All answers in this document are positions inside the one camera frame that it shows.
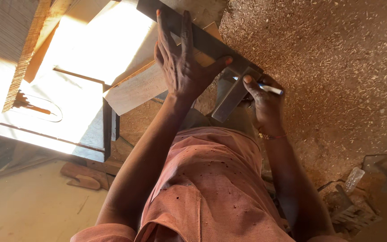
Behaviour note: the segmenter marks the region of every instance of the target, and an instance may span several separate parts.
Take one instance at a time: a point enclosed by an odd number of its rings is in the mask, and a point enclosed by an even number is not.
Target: hand
[[[256,119],[253,122],[255,128],[262,134],[270,136],[283,136],[285,131],[282,127],[282,108],[285,100],[284,88],[269,75],[265,75],[262,83],[283,90],[282,95],[262,90],[256,81],[250,76],[243,77],[244,87],[255,100]]]
[[[155,45],[155,60],[164,72],[169,95],[192,104],[212,83],[213,79],[232,62],[227,56],[202,67],[194,58],[192,20],[188,11],[183,13],[181,24],[181,49],[176,46],[167,28],[165,14],[156,11],[158,41]]]

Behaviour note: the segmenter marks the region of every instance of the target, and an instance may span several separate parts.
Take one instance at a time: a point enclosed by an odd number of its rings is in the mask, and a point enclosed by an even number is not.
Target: sawdust floor
[[[387,0],[230,0],[219,29],[286,88],[285,128],[316,187],[387,153]],[[195,108],[208,113],[215,96],[213,83]],[[120,134],[135,144],[160,107],[148,101],[122,115]],[[383,177],[364,180],[379,194]]]

